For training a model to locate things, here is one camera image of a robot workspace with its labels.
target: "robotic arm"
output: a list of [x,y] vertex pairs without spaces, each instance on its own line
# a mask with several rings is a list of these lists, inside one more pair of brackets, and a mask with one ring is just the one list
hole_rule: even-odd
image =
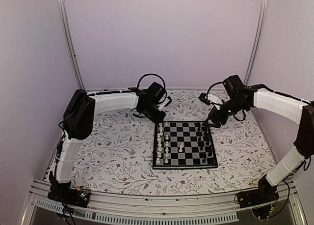
[[87,207],[90,191],[83,187],[70,189],[70,180],[79,147],[92,133],[95,114],[120,109],[136,109],[144,116],[134,114],[135,116],[147,117],[154,123],[160,123],[166,116],[162,109],[170,103],[171,98],[167,97],[165,85],[162,87],[155,82],[145,90],[140,90],[138,87],[103,92],[77,90],[64,113],[64,120],[60,123],[63,124],[60,126],[63,137],[57,146],[55,171],[54,173],[51,171],[49,175],[51,190],[48,198],[64,204]]
[[314,102],[275,92],[263,84],[245,86],[238,75],[228,77],[222,84],[230,97],[229,101],[222,102],[209,94],[209,91],[199,97],[205,104],[214,105],[206,119],[209,126],[219,128],[226,124],[229,116],[235,116],[239,111],[245,116],[244,111],[254,107],[274,112],[299,125],[294,146],[259,180],[258,189],[237,195],[241,208],[278,199],[277,185],[295,173],[305,160],[314,154]]

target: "vertical metal post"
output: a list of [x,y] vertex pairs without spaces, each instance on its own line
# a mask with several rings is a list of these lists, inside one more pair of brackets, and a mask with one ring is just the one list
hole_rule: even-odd
[[266,17],[267,4],[268,4],[268,0],[261,0],[259,22],[258,22],[258,26],[256,29],[256,34],[255,34],[254,44],[253,44],[253,48],[252,48],[252,52],[251,52],[251,56],[250,56],[250,60],[249,60],[249,65],[247,67],[245,78],[244,78],[244,84],[245,85],[249,84],[250,78],[252,75],[252,71],[254,68],[254,63],[256,60],[257,51],[258,51],[261,36],[262,36],[262,29],[264,26],[264,20]]
[[76,54],[74,51],[74,46],[73,46],[69,22],[68,22],[67,11],[65,8],[65,1],[64,0],[57,0],[57,1],[58,1],[58,5],[59,5],[59,12],[60,12],[60,16],[61,16],[62,26],[63,26],[64,33],[65,33],[65,38],[66,38],[66,41],[68,44],[68,49],[69,49],[70,58],[72,61],[72,66],[73,66],[75,78],[77,80],[79,87],[81,89],[85,90],[85,87],[83,84],[83,79],[82,79],[82,76],[81,76],[80,70],[79,70],[78,60],[77,60],[77,57],[76,57]]

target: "floral pattern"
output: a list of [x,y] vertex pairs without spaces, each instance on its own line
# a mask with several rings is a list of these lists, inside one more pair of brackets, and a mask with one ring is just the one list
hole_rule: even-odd
[[[165,120],[204,120],[210,107],[198,100],[202,91],[171,90]],[[226,93],[214,93],[226,99]],[[217,169],[153,170],[154,124],[134,110],[94,116],[92,134],[81,145],[72,186],[131,195],[199,195],[252,188],[275,161],[251,112],[238,122],[230,117],[212,128]]]

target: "wall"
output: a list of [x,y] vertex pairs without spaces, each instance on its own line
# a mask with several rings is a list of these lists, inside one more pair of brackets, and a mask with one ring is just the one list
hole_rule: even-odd
[[17,225],[77,88],[56,0],[0,0],[0,224]]
[[[314,99],[314,0],[269,0],[251,84],[308,100]],[[298,126],[255,110],[271,149],[279,161],[292,147]],[[314,165],[293,176],[309,224],[314,224]]]
[[135,86],[149,72],[175,88],[206,88],[226,74],[244,78],[261,2],[65,1],[87,89]]

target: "chessboard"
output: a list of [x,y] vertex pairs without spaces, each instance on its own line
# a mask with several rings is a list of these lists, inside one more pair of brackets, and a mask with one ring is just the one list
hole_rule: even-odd
[[210,128],[204,121],[168,121],[155,125],[153,169],[217,167]]

